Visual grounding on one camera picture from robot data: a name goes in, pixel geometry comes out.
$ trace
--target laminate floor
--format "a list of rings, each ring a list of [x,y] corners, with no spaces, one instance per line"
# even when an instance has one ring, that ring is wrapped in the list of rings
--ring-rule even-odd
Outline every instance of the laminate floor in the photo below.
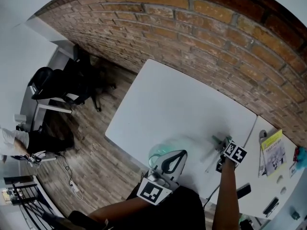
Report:
[[[99,66],[101,60],[96,59],[94,63]],[[73,210],[87,214],[93,211],[92,207],[125,200],[144,172],[126,152],[105,137],[113,115],[136,76],[112,64],[107,65],[107,70],[117,88],[98,96],[102,112],[98,113],[92,100],[88,99],[84,105],[72,106],[72,114],[48,111],[45,117],[44,127],[49,134],[64,138],[69,130],[73,132],[75,148],[64,156],[71,168],[73,181],[79,186],[84,201],[90,205],[78,200],[71,192],[61,159],[44,162],[37,170],[37,176],[65,216]],[[35,169],[27,167],[24,170],[35,174]],[[206,226],[210,229],[215,205],[206,209]]]

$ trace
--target person in white shirt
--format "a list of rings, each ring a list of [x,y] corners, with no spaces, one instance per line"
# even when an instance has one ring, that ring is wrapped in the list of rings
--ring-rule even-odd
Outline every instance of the person in white shirt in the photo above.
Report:
[[[73,138],[60,140],[58,138],[31,131],[9,131],[0,127],[0,160],[6,161],[7,156],[27,156],[47,151],[60,152],[73,146]]]

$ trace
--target yellow book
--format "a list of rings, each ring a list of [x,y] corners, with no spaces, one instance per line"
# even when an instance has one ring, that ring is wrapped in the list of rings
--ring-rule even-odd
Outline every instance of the yellow book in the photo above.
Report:
[[[271,175],[284,163],[286,154],[283,144],[283,131],[279,129],[261,143],[267,176]]]

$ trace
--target white cloth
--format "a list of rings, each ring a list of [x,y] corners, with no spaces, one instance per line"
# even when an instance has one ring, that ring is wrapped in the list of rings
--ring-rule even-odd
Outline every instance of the white cloth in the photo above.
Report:
[[[9,131],[0,127],[0,159],[3,155],[18,156],[19,151],[14,146],[15,138],[19,139],[26,148],[29,146],[29,134],[24,131]]]

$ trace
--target person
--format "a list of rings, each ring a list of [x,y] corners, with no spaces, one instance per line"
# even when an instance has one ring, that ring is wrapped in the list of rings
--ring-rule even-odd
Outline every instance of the person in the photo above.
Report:
[[[47,134],[19,130],[9,131],[0,127],[0,160],[7,156],[31,156],[40,151],[60,152],[73,146],[73,138],[60,140]]]
[[[132,193],[126,201],[112,204],[88,216],[73,211],[68,220],[85,229],[205,229],[205,214],[199,195],[180,186],[162,203],[154,206]],[[220,190],[213,230],[238,230],[239,206],[236,194],[235,164],[229,158],[222,167]]]

